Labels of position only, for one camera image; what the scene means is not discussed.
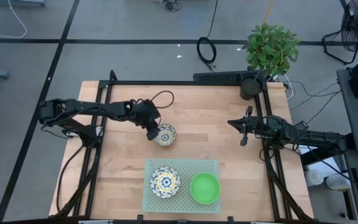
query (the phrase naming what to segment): gray floor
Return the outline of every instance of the gray floor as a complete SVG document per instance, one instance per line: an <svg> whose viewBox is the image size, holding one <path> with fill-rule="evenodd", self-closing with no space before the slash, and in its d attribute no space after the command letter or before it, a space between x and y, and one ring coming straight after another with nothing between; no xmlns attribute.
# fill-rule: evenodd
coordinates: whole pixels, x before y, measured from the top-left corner
<svg viewBox="0 0 358 224"><path fill-rule="evenodd" d="M214 1L182 1L183 9L169 13L153 1L82 0L69 33L71 39L198 39L206 35ZM40 7L15 7L28 28L26 38L59 38L73 0L47 1ZM263 20L269 0L220 1L212 39L246 39ZM268 22L284 25L303 40L320 40L337 30L342 9L336 0L275 2ZM0 34L20 35L21 26L10 10L0 6ZM41 87L55 53L55 44L0 44L0 69L11 78L0 80L0 201L33 115ZM246 53L239 45L217 45L215 71L245 70ZM341 57L352 54L342 47L330 50ZM323 54L322 47L302 46L297 63L288 72L291 80L305 84L310 93L336 81L335 71L345 66ZM48 93L52 98L76 98L84 80L107 79L113 69L120 80L191 80L194 73L209 72L199 60L195 45L80 45L66 44ZM290 108L308 97L299 84ZM333 86L328 92L338 90ZM329 97L314 98L291 111L293 123L308 121ZM65 141L39 131L34 133L23 170L5 221L43 218L48 215L62 161ZM311 129L350 132L342 98L333 98L310 123ZM342 193L325 186L310 188L316 218L347 222Z"/></svg>

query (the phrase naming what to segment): potted plant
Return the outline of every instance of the potted plant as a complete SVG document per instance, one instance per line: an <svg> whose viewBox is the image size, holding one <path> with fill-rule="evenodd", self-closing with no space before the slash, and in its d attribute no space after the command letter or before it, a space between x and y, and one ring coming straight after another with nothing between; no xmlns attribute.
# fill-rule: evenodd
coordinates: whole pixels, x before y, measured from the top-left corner
<svg viewBox="0 0 358 224"><path fill-rule="evenodd" d="M284 75L290 69L289 61L298 59L297 45L301 42L296 34L284 31L284 27L263 23L252 30L248 37L247 62L252 69L259 69L256 75L245 77L241 81L240 95L243 99L252 99L262 91L263 82L276 75Z"/></svg>

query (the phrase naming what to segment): patterned plate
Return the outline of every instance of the patterned plate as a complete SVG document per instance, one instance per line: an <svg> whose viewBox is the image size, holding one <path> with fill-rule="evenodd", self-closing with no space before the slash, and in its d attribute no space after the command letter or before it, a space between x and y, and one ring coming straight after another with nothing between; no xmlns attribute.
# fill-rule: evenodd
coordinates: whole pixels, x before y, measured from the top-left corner
<svg viewBox="0 0 358 224"><path fill-rule="evenodd" d="M159 198L170 198L180 188L180 177L175 169L163 166L154 171L150 178L152 192Z"/></svg>
<svg viewBox="0 0 358 224"><path fill-rule="evenodd" d="M177 138L177 131L170 124L160 124L158 126L158 136L154 138L154 142L159 146L169 146Z"/></svg>

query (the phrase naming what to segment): green plastic bowl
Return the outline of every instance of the green plastic bowl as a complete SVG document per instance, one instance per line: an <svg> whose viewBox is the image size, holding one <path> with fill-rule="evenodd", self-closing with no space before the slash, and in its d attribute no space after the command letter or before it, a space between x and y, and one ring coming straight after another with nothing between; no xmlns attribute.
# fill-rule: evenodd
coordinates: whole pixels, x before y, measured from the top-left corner
<svg viewBox="0 0 358 224"><path fill-rule="evenodd" d="M221 184L213 174L202 172L193 177L190 194L196 202L207 205L214 203L221 194Z"/></svg>

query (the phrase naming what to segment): white bucket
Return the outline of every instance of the white bucket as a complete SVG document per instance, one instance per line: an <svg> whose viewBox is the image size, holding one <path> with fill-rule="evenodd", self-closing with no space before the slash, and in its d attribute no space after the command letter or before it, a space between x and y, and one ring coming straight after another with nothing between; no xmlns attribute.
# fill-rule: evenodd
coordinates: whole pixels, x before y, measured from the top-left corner
<svg viewBox="0 0 358 224"><path fill-rule="evenodd" d="M346 190L351 187L351 182L340 174L329 176L327 178L326 183L327 186L333 190Z"/></svg>
<svg viewBox="0 0 358 224"><path fill-rule="evenodd" d="M322 184L324 182L324 177L320 174L318 170L308 170L305 172L306 184L308 187Z"/></svg>

